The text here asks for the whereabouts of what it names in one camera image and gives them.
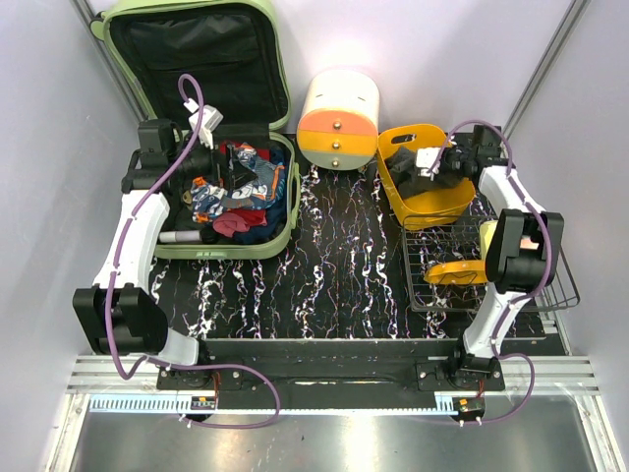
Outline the green hard-shell suitcase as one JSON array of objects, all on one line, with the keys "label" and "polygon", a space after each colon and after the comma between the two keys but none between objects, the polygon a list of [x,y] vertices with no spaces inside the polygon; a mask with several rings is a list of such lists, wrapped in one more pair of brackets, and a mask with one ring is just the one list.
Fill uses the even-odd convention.
[{"label": "green hard-shell suitcase", "polygon": [[299,166],[280,131],[291,115],[275,9],[270,1],[119,1],[89,25],[129,85],[145,117],[190,130],[178,90],[188,73],[203,101],[222,114],[218,143],[232,139],[281,148],[285,186],[272,234],[239,243],[157,244],[167,260],[264,260],[288,245],[299,215]]}]

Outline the grey dotted cloth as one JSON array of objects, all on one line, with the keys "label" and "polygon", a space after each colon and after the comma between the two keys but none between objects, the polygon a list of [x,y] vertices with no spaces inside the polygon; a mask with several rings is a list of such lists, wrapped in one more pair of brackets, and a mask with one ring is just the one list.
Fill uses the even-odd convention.
[{"label": "grey dotted cloth", "polygon": [[453,172],[439,172],[433,179],[420,175],[415,165],[416,153],[402,146],[385,160],[385,166],[402,200],[420,194],[456,188],[463,179]]}]

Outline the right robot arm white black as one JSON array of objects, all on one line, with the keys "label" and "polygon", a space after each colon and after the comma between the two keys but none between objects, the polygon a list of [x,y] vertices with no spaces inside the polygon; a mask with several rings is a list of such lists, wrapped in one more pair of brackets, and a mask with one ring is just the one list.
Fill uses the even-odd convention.
[{"label": "right robot arm white black", "polygon": [[511,145],[500,128],[485,120],[454,126],[431,169],[468,178],[498,213],[485,259],[485,298],[443,367],[449,383],[464,390],[492,377],[505,358],[501,345],[508,329],[529,300],[552,282],[564,219],[531,197],[518,176]]}]

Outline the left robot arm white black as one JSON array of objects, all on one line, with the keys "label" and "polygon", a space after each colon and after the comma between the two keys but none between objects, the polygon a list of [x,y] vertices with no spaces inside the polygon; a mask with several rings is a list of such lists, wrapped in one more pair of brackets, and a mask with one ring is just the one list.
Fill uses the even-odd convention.
[{"label": "left robot arm white black", "polygon": [[107,257],[91,287],[74,293],[73,308],[89,347],[110,357],[124,381],[143,362],[178,371],[192,389],[211,380],[212,366],[201,358],[199,341],[169,327],[148,293],[148,279],[170,212],[165,186],[195,145],[213,147],[219,122],[193,116],[189,135],[170,120],[140,123],[140,147],[123,178],[121,214]]}]

